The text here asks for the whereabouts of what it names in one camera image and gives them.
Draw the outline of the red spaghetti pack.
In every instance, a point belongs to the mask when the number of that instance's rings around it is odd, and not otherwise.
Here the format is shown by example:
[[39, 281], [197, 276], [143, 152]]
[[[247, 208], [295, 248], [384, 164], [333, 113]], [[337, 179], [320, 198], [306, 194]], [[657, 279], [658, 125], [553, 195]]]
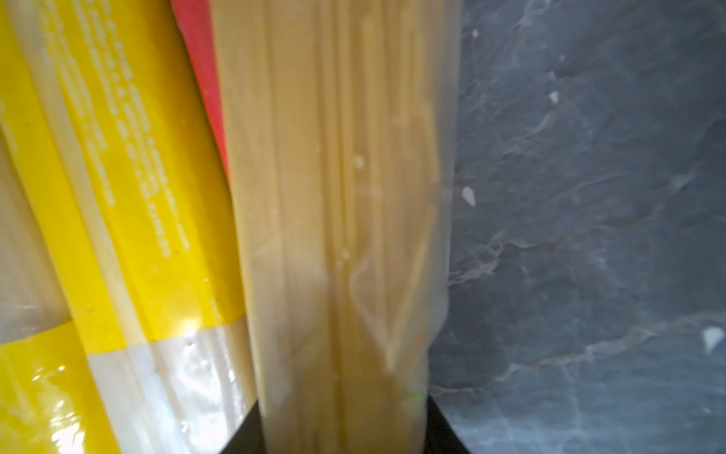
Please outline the red spaghetti pack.
[[229, 174], [219, 72], [217, 72], [209, 2], [207, 0], [171, 0], [170, 3], [183, 41], [185, 41], [223, 168], [225, 173]]

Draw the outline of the yellow spaghetti pack barcode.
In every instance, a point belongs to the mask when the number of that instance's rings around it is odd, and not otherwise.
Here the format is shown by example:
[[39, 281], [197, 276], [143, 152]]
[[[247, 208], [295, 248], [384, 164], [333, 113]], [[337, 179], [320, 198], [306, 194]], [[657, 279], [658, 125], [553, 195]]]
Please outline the yellow spaghetti pack barcode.
[[1, 104], [117, 453], [219, 453], [255, 403], [231, 197], [167, 1], [5, 1]]

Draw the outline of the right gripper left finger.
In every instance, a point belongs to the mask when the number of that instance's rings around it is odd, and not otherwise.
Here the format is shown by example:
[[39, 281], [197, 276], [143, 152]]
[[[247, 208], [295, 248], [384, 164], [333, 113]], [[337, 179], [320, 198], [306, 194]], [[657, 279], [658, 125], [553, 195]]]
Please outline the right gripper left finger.
[[259, 403], [256, 402], [221, 454], [265, 454], [266, 444]]

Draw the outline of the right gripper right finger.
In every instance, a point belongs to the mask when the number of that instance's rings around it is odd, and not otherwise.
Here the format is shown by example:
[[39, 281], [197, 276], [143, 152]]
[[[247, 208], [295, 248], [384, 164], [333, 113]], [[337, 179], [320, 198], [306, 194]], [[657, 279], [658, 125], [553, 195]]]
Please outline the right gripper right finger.
[[425, 454], [470, 454], [431, 395], [427, 397]]

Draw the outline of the yellow spaghetti pack white lettering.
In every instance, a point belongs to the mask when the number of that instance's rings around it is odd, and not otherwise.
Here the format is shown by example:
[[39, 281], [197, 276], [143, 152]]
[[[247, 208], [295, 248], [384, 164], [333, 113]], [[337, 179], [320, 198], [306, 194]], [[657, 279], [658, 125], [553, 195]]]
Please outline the yellow spaghetti pack white lettering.
[[1, 450], [117, 453], [1, 104]]

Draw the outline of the yellow spaghetti pack top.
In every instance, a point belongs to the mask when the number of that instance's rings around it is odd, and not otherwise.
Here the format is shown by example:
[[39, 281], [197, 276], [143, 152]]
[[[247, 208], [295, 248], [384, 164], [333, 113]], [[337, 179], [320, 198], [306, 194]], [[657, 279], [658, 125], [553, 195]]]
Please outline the yellow spaghetti pack top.
[[459, 1], [210, 5], [270, 453], [420, 453], [448, 310]]

